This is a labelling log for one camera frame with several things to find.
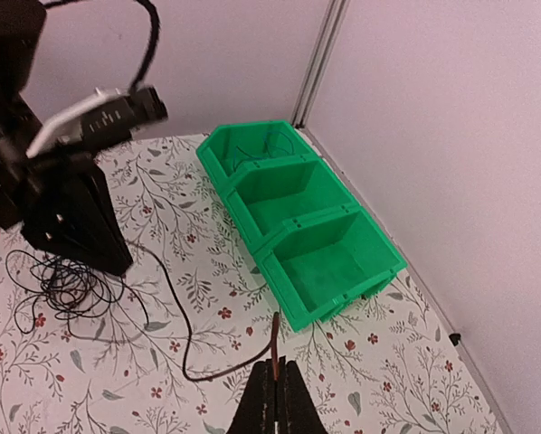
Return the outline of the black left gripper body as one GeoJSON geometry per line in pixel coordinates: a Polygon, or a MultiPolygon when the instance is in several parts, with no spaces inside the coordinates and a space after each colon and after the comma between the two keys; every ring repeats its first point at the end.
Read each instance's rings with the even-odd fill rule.
{"type": "Polygon", "coordinates": [[[95,150],[57,146],[29,158],[26,150],[42,124],[21,92],[29,79],[47,17],[39,1],[0,1],[0,231],[24,218],[51,189],[80,180],[95,163],[95,150]]]}

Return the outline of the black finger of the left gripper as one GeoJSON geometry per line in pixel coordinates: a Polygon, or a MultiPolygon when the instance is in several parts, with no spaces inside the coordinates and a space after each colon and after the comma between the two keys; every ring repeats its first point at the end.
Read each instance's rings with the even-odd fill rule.
{"type": "Polygon", "coordinates": [[[119,228],[103,171],[93,164],[80,175],[88,194],[79,208],[84,212],[83,229],[88,250],[102,271],[127,271],[133,264],[125,238],[119,228]]]}
{"type": "Polygon", "coordinates": [[[66,180],[48,191],[24,218],[21,233],[36,249],[64,259],[80,261],[110,275],[126,271],[102,271],[96,268],[96,258],[88,250],[87,233],[83,229],[87,190],[82,180],[66,180]]]}

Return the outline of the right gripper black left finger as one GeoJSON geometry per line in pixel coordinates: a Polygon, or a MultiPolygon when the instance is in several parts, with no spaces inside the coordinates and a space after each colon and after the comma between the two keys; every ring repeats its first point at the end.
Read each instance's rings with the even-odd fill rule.
{"type": "Polygon", "coordinates": [[[227,434],[275,432],[276,382],[271,360],[254,364],[227,434]]]}

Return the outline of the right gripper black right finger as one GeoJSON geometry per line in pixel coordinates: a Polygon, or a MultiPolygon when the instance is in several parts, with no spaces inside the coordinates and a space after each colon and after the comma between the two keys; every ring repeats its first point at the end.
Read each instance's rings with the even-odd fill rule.
{"type": "Polygon", "coordinates": [[[277,432],[327,434],[296,362],[280,360],[277,432]]]}

